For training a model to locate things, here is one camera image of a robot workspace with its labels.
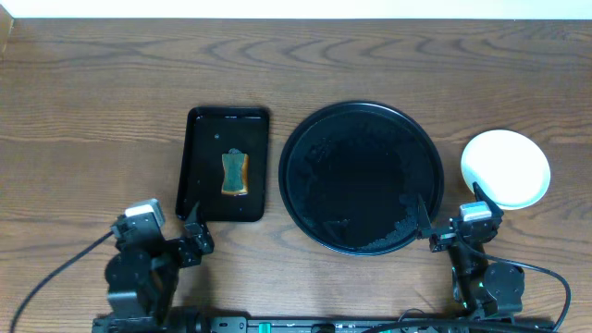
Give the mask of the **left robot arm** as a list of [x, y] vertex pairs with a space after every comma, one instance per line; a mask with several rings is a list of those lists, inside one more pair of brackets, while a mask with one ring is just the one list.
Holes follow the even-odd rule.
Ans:
[[184, 220], [184, 234], [166, 239], [165, 218], [156, 199], [135, 203], [112, 225], [118, 254], [105, 268], [112, 313], [92, 322], [93, 332], [209, 332], [211, 324], [193, 307], [174, 307], [182, 268], [197, 266], [215, 248], [196, 203]]

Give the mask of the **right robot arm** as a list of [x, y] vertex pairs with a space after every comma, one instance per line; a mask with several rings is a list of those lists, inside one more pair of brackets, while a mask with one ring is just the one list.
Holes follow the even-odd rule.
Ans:
[[524, 270], [486, 258], [484, 245], [497, 235], [503, 211], [478, 183], [475, 201], [459, 207], [446, 227], [435, 228], [422, 197], [417, 198], [417, 232], [433, 253], [446, 252], [452, 265], [453, 295], [477, 319], [510, 318], [523, 310]]

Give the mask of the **orange green scrub sponge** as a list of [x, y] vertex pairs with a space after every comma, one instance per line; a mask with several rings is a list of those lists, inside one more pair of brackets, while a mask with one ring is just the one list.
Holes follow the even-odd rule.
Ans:
[[231, 148], [222, 154], [224, 178], [221, 193], [227, 196], [241, 196], [249, 192], [248, 166], [249, 156], [239, 149]]

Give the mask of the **light blue plate top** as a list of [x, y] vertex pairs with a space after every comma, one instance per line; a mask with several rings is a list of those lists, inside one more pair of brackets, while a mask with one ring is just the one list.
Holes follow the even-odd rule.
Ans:
[[547, 157], [532, 140], [515, 131], [493, 129], [470, 140], [462, 151], [462, 177], [477, 183], [503, 210], [536, 204], [547, 193], [551, 170]]

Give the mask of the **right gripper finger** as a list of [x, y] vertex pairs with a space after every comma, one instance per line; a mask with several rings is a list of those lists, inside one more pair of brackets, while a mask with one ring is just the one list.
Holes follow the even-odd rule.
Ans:
[[502, 210], [499, 208], [499, 206], [492, 199], [490, 199], [485, 194], [485, 192], [483, 191], [483, 189], [481, 188], [481, 186], [478, 184], [477, 181], [473, 182], [473, 190], [474, 190], [475, 199], [478, 202], [485, 202], [493, 216], [501, 216], [502, 215]]
[[425, 202], [420, 194], [417, 195], [417, 238], [429, 239], [433, 234], [431, 220], [426, 211]]

